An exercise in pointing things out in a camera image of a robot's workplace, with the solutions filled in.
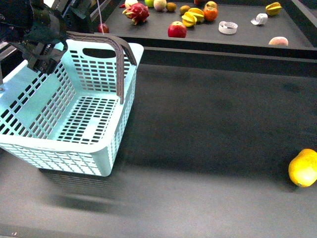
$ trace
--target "light blue basket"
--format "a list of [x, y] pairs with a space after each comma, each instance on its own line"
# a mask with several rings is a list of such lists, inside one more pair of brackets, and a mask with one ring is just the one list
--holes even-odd
[[50, 75], [21, 63], [0, 92], [0, 147], [37, 168], [108, 176], [134, 100], [144, 48], [124, 52], [124, 101], [117, 96], [116, 57], [94, 58], [84, 48], [109, 44], [67, 40], [68, 50]]

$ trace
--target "dragon fruit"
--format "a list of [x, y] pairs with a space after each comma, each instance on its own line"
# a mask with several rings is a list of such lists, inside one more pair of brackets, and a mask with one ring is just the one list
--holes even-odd
[[129, 19], [132, 19], [134, 25], [138, 24], [140, 21], [145, 22], [150, 15], [148, 7], [139, 2], [129, 6], [122, 14], [126, 15]]

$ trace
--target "gray handle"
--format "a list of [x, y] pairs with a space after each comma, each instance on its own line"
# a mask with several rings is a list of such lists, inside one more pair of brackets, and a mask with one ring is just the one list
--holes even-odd
[[124, 102], [124, 52], [125, 51], [130, 63], [132, 65], [137, 65], [137, 61], [133, 55], [133, 52], [129, 46], [129, 44], [117, 37], [109, 34], [95, 33], [78, 33], [67, 31], [68, 38], [75, 41], [86, 41], [86, 42], [99, 42], [99, 43], [107, 43], [111, 45], [115, 50], [116, 55], [116, 74], [117, 74], [117, 96], [120, 97], [120, 104]]

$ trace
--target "green apple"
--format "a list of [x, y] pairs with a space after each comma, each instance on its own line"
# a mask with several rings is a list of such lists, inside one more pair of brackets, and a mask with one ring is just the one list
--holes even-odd
[[145, 0], [145, 5], [148, 7], [154, 7], [154, 0]]
[[217, 3], [214, 1], [209, 1], [206, 3], [205, 7], [213, 7], [213, 8], [218, 8]]

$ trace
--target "black table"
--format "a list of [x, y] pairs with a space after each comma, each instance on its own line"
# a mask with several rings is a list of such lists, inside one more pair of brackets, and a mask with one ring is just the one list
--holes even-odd
[[317, 149], [317, 79], [140, 65], [112, 174], [0, 156], [0, 235], [312, 238], [317, 186], [289, 162]]

